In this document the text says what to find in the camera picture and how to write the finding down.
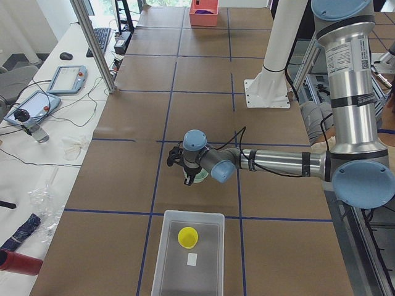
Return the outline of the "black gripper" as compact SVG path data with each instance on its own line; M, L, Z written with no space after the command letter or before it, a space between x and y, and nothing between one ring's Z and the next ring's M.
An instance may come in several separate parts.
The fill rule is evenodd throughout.
M186 173L184 185L191 186L194 183L195 176L201 172L201 167L199 165L188 166L183 160L183 148L180 146L181 142L170 150L167 157L167 166L172 167L174 164L181 166Z

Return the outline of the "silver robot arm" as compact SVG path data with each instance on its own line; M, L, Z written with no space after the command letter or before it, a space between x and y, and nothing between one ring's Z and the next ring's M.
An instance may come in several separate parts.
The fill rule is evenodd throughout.
M216 149L206 135L188 131L167 157L182 167L186 185L206 171L224 183L237 169L263 170L286 177L318 177L336 197L353 207L371 209L394 196L394 174L387 147L378 139L368 51L375 26L371 1L311 1L316 38L325 50L335 145L325 152L279 152L241 147Z

